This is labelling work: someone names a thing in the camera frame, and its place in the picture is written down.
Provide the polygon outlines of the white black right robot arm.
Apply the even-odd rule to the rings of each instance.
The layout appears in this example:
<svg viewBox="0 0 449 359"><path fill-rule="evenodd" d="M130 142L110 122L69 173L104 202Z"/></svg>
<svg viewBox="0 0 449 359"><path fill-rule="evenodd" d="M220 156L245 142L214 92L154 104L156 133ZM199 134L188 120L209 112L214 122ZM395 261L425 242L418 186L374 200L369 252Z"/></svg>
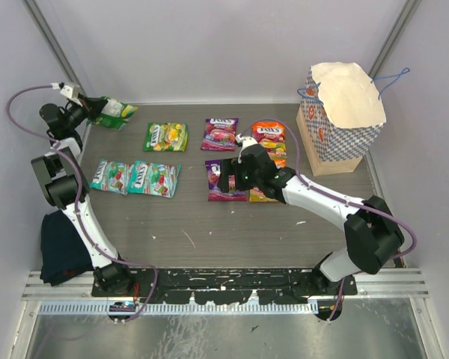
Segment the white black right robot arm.
<svg viewBox="0 0 449 359"><path fill-rule="evenodd" d="M229 191L233 179L238 191L258 188L268 198L308 210L343 231L344 248L331 252L312 269L312 285L321 294L331 294L350 275L377 274L404 243L399 224L382 198L362 200L317 185L292 168L278 167L254 141L219 165L222 192Z"/></svg>

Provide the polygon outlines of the green snack packet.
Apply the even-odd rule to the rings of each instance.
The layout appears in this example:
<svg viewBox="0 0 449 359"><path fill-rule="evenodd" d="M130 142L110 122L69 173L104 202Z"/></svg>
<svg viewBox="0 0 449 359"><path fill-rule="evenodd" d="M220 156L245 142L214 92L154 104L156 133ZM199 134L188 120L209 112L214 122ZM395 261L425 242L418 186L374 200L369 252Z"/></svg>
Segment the green snack packet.
<svg viewBox="0 0 449 359"><path fill-rule="evenodd" d="M106 97L108 104L100 116L91 116L87 123L116 131L123 130L129 119L137 112L138 107L108 96L101 97Z"/></svg>
<svg viewBox="0 0 449 359"><path fill-rule="evenodd" d="M149 123L143 143L144 152L184 152L189 138L184 123Z"/></svg>

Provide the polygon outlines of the orange snack packet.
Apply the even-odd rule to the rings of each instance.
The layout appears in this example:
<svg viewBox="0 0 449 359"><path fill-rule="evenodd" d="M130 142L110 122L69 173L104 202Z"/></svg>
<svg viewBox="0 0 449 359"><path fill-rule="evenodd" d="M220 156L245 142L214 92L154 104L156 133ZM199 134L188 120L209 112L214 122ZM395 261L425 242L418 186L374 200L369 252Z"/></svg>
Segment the orange snack packet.
<svg viewBox="0 0 449 359"><path fill-rule="evenodd" d="M251 126L252 137L279 167L287 165L286 129L277 121L261 120Z"/></svg>

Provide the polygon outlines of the orange Fox's candy packet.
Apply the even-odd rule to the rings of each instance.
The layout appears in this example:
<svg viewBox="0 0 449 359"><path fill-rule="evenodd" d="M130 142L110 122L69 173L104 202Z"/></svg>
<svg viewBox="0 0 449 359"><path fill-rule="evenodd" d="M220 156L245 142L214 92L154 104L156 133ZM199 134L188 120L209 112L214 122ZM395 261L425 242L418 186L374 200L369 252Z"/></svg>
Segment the orange Fox's candy packet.
<svg viewBox="0 0 449 359"><path fill-rule="evenodd" d="M258 188L252 188L249 191L249 202L250 203L277 203L278 200L267 197Z"/></svg>

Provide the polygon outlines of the purple snack packet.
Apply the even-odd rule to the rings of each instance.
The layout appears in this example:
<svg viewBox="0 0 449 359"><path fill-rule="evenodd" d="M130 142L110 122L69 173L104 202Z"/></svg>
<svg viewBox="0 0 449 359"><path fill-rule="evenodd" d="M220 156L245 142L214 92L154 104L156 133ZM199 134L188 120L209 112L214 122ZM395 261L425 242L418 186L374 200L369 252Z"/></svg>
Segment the purple snack packet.
<svg viewBox="0 0 449 359"><path fill-rule="evenodd" d="M247 201L247 195L244 191L236 189L235 176L228 177L229 192L222 192L218 187L219 177L221 174L221 161L218 159L205 161L208 177L208 201Z"/></svg>
<svg viewBox="0 0 449 359"><path fill-rule="evenodd" d="M201 149L206 151L234 151L239 119L207 118Z"/></svg>

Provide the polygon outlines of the checkered paper bag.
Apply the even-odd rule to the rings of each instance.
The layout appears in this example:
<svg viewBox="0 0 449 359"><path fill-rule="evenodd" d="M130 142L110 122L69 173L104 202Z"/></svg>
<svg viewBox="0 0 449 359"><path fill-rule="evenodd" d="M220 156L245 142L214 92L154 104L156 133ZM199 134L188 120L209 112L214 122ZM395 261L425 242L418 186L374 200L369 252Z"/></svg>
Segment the checkered paper bag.
<svg viewBox="0 0 449 359"><path fill-rule="evenodd" d="M316 177L352 173L386 123L371 77L356 63L310 66L296 122Z"/></svg>

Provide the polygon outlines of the teal mint candy packet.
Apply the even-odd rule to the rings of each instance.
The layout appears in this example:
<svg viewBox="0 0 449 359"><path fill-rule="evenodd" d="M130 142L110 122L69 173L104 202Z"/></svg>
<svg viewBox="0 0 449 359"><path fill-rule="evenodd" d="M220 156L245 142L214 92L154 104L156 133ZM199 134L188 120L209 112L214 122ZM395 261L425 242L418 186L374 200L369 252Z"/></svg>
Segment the teal mint candy packet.
<svg viewBox="0 0 449 359"><path fill-rule="evenodd" d="M100 159L89 186L100 191L127 195L130 173L129 164Z"/></svg>
<svg viewBox="0 0 449 359"><path fill-rule="evenodd" d="M127 192L172 198L180 169L180 165L135 161L129 169Z"/></svg>

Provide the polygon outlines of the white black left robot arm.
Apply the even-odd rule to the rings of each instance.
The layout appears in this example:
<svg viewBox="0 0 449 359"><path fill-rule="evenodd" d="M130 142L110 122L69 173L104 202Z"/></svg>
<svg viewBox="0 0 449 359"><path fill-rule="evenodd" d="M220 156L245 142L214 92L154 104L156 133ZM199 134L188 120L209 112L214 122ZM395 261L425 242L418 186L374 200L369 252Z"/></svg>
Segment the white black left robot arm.
<svg viewBox="0 0 449 359"><path fill-rule="evenodd" d="M46 200L76 229L91 260L96 285L126 296L134 290L135 278L101 228L91 206L90 187L77 162L83 144L76 128L86 120L98 119L108 103L105 97L79 94L64 106L42 105L39 115L48 126L46 134L52 146L31 165Z"/></svg>

